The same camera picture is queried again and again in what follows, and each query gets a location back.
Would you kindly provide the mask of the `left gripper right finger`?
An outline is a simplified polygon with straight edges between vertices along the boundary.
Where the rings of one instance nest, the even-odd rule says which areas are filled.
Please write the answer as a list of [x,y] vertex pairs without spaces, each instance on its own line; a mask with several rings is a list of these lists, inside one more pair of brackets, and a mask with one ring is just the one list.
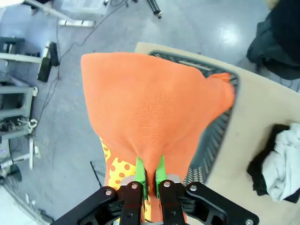
[[203,225],[257,225],[259,217],[200,182],[184,186],[179,176],[166,174],[161,157],[156,169],[156,192],[165,225],[184,225],[194,218]]

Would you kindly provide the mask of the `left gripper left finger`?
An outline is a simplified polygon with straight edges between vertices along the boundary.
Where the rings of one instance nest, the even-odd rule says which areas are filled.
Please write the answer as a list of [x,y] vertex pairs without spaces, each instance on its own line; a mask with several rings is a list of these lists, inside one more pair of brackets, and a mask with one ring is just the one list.
[[103,186],[90,197],[61,216],[53,225],[140,225],[144,219],[144,197],[147,195],[146,171],[136,158],[135,175],[121,181],[115,190]]

